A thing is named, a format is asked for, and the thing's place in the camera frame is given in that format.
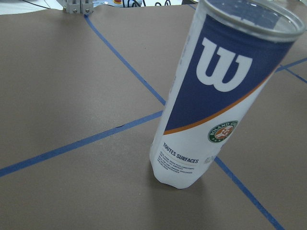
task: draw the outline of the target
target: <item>round green logo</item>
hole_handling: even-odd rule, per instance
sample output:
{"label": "round green logo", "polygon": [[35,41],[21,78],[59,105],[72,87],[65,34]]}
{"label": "round green logo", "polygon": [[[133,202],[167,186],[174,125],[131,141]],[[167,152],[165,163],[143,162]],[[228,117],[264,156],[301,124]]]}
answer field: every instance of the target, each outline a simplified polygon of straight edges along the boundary
{"label": "round green logo", "polygon": [[237,124],[238,121],[228,121],[214,127],[213,129],[210,130],[208,134],[209,141],[213,143],[219,143],[225,140],[227,137],[229,137],[229,135],[235,129]]}

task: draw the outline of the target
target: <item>metal bracket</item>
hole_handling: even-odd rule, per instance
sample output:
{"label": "metal bracket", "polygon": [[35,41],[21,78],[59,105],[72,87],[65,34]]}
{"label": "metal bracket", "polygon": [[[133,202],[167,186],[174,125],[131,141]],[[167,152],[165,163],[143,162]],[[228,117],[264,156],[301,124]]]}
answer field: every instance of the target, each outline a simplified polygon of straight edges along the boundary
{"label": "metal bracket", "polygon": [[57,0],[67,13],[90,14],[94,12],[93,0]]}

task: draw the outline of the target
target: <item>can lid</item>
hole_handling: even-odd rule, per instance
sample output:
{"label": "can lid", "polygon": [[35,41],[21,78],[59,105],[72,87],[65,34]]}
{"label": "can lid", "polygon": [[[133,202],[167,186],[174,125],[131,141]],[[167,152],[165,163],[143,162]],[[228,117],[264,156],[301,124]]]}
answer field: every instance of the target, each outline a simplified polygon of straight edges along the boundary
{"label": "can lid", "polygon": [[274,42],[295,41],[305,25],[295,14],[268,0],[204,0],[207,14],[244,33]]}

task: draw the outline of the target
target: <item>can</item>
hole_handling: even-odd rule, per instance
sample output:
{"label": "can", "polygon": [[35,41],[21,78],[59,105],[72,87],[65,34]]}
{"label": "can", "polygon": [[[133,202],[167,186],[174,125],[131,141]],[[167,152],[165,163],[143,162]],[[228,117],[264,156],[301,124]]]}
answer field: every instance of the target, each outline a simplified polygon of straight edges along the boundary
{"label": "can", "polygon": [[205,173],[304,31],[267,0],[200,0],[150,150],[160,182],[186,188]]}

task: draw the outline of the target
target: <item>table surface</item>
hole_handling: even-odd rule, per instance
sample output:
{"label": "table surface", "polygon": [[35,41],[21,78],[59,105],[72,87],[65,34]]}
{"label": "table surface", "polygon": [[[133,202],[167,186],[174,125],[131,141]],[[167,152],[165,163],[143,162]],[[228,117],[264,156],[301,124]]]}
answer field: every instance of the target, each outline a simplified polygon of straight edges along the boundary
{"label": "table surface", "polygon": [[[281,4],[307,23],[302,3]],[[0,15],[1,230],[306,228],[307,33],[195,184],[154,178],[149,148],[194,12]]]}

